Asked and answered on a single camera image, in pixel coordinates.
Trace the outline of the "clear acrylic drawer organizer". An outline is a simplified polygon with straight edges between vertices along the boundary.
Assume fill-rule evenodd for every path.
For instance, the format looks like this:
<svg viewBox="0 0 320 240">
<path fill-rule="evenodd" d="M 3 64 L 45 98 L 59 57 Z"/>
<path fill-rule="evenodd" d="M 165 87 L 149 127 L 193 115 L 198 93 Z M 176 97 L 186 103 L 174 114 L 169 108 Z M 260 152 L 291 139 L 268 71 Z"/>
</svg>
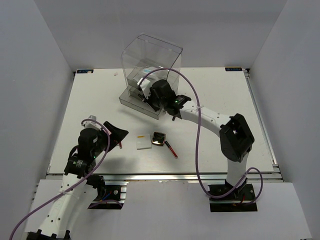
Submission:
<svg viewBox="0 0 320 240">
<path fill-rule="evenodd" d="M 138 87 L 130 85 L 131 80 L 136 75 L 142 76 L 140 73 L 142 68 L 155 67 L 156 70 L 143 75 L 142 79 L 147 78 L 152 84 L 166 80 L 171 89 L 177 93 L 180 75 L 172 70 L 181 69 L 182 52 L 183 48 L 173 42 L 146 33 L 138 35 L 121 54 L 126 89 L 119 96 L 120 103 L 158 120 L 164 114 L 164 110 L 154 111 L 147 104 L 147 99 L 142 98 Z"/>
</svg>

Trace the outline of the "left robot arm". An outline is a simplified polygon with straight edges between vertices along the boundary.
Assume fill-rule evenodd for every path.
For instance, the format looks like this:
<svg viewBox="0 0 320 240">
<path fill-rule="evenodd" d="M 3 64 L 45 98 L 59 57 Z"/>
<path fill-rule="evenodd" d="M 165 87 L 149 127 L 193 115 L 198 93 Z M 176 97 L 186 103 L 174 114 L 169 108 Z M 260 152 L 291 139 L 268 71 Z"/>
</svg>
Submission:
<svg viewBox="0 0 320 240">
<path fill-rule="evenodd" d="M 84 119 L 81 124 L 83 129 L 77 145 L 69 153 L 58 197 L 51 202 L 38 229 L 28 232 L 28 240 L 70 240 L 80 214 L 94 200 L 105 196 L 103 177 L 93 174 L 100 165 L 96 159 L 99 155 L 105 157 L 129 132 L 108 121 L 101 124 L 94 119 Z"/>
</svg>

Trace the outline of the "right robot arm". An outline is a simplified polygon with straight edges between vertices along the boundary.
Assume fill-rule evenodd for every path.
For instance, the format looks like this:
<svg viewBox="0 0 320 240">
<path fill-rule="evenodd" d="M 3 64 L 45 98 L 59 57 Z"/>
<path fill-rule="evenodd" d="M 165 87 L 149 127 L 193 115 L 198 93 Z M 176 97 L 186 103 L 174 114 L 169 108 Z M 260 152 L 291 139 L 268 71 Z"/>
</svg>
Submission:
<svg viewBox="0 0 320 240">
<path fill-rule="evenodd" d="M 233 200 L 242 196 L 247 183 L 247 159 L 255 141 L 244 116 L 239 113 L 223 115 L 200 107 L 190 97 L 177 95 L 164 79 L 146 79 L 139 88 L 145 102 L 154 110 L 163 109 L 173 117 L 200 123 L 201 127 L 219 137 L 221 152 L 227 158 L 226 195 Z"/>
</svg>

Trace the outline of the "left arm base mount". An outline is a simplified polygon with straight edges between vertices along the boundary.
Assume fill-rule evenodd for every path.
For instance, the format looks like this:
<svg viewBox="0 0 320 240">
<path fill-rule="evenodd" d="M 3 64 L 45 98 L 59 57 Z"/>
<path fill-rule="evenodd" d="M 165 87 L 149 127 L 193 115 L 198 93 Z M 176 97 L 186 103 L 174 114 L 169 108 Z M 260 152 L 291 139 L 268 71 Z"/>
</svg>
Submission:
<svg viewBox="0 0 320 240">
<path fill-rule="evenodd" d="M 90 210 L 121 210 L 126 199 L 126 193 L 126 182 L 107 182 L 88 208 Z"/>
</svg>

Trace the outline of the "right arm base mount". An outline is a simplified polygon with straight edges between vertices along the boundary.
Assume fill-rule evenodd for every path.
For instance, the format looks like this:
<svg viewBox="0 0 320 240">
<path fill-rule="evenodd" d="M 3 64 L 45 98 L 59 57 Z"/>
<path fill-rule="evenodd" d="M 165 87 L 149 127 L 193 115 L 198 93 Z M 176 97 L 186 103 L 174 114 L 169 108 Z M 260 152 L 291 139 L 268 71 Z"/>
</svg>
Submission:
<svg viewBox="0 0 320 240">
<path fill-rule="evenodd" d="M 246 184 L 239 193 L 231 193 L 224 198 L 210 198 L 209 207 L 211 213 L 241 213 L 257 212 L 255 202 L 250 203 L 256 197 L 252 184 Z"/>
</svg>

